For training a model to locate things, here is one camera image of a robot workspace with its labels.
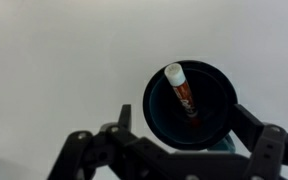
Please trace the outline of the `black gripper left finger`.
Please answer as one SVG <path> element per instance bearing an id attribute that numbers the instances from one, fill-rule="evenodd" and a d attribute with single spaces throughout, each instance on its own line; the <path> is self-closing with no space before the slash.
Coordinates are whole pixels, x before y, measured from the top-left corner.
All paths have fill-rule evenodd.
<path id="1" fill-rule="evenodd" d="M 131 132 L 132 109 L 121 108 L 116 122 L 107 123 L 94 135 L 71 133 L 52 167 L 48 180 L 92 180 L 107 166 L 121 180 L 198 180 L 187 156 L 170 154 Z"/>

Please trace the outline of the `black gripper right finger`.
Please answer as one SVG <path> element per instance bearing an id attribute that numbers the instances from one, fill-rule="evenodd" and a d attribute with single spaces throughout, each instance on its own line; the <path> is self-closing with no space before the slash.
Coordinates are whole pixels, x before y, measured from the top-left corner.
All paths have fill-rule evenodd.
<path id="1" fill-rule="evenodd" d="M 233 106 L 232 130 L 251 152 L 246 180 L 284 180 L 288 166 L 288 133 L 275 124 L 263 123 L 240 104 Z"/>

